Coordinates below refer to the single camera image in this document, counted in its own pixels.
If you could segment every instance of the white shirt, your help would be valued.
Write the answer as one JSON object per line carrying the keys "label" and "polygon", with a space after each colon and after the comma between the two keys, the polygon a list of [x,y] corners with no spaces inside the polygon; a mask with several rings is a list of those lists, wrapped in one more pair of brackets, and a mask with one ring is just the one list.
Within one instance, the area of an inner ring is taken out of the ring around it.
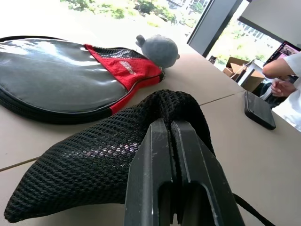
{"label": "white shirt", "polygon": [[287,56],[284,60],[299,77],[294,83],[297,90],[273,111],[301,132],[301,52]]}

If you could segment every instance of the smartphone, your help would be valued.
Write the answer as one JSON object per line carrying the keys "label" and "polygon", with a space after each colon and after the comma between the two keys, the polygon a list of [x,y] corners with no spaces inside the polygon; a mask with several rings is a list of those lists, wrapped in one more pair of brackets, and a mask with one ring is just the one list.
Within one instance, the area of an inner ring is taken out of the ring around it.
{"label": "smartphone", "polygon": [[245,92],[245,114],[267,129],[276,128],[269,104],[249,91]]}

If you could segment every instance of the table tennis paddle case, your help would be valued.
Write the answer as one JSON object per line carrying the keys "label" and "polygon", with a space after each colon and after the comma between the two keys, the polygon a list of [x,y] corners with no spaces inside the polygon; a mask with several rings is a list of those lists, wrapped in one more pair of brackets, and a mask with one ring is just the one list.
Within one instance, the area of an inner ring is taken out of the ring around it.
{"label": "table tennis paddle case", "polygon": [[0,39],[0,104],[53,124],[96,121],[163,79],[152,61],[127,48],[100,48],[44,36]]}

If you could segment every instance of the stuffed animal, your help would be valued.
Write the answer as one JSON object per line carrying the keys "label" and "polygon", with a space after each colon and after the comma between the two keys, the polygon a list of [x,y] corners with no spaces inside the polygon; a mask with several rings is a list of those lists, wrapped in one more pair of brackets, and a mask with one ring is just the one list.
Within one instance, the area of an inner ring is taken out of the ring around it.
{"label": "stuffed animal", "polygon": [[177,45],[170,38],[160,34],[148,39],[142,35],[138,35],[136,38],[136,44],[141,48],[143,55],[159,67],[171,67],[180,58]]}

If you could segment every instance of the printed logo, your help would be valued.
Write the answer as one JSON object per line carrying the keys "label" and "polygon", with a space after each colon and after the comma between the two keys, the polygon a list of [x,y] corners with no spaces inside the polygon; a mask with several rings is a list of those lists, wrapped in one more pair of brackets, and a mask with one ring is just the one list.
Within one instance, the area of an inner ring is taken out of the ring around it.
{"label": "printed logo", "polygon": [[124,66],[128,72],[130,72],[130,74],[136,74],[133,70],[132,70],[132,66],[127,62],[127,61],[120,61],[121,65]]}

